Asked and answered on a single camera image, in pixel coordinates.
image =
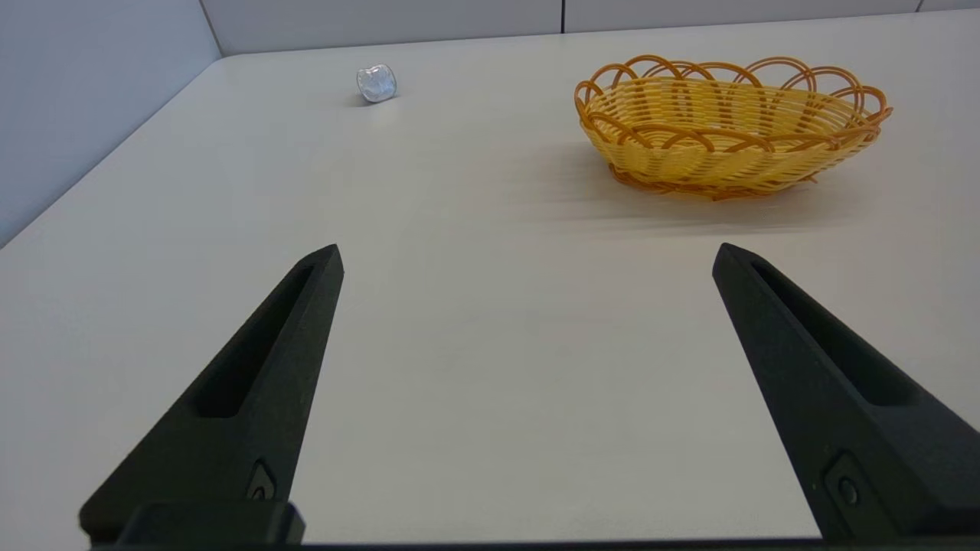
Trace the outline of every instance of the aluminum foil ball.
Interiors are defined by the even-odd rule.
[[[398,91],[398,83],[391,68],[381,64],[358,70],[358,88],[366,100],[377,103],[393,98]]]

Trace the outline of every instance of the white wall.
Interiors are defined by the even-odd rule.
[[[919,0],[566,0],[566,32],[912,13]]]
[[[218,57],[198,0],[0,0],[0,246]]]
[[[562,31],[562,0],[203,0],[224,55]]]

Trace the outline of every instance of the white table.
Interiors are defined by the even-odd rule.
[[[711,281],[794,278],[980,426],[980,11],[233,57],[0,251],[0,534],[82,501],[309,251],[347,276],[292,498],[308,541],[817,535]],[[895,106],[819,184],[611,179],[573,86],[654,52],[854,70]],[[384,62],[400,97],[360,105]]]

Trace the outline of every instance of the basket base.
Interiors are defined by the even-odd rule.
[[[801,181],[816,181],[816,179],[813,177],[814,175],[808,175],[798,179],[797,181],[775,181],[772,183],[772,189],[755,189],[738,185],[717,187],[713,185],[686,183],[682,181],[644,181],[638,179],[636,176],[630,173],[618,171],[614,165],[609,165],[609,168],[614,178],[630,187],[635,187],[644,191],[652,191],[654,193],[688,193],[692,195],[701,195],[703,197],[708,197],[712,201],[723,201],[725,199],[736,199],[739,197],[765,197],[767,195],[772,195],[783,191],[784,189],[793,187]]]

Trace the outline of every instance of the woven basket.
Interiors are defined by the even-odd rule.
[[[758,72],[766,68],[792,75],[763,85]],[[844,86],[818,92],[819,77]],[[868,98],[877,111],[865,107]],[[892,113],[880,90],[836,67],[776,57],[741,68],[651,55],[580,82],[575,109],[619,181],[712,199],[768,195],[812,179],[871,145]]]

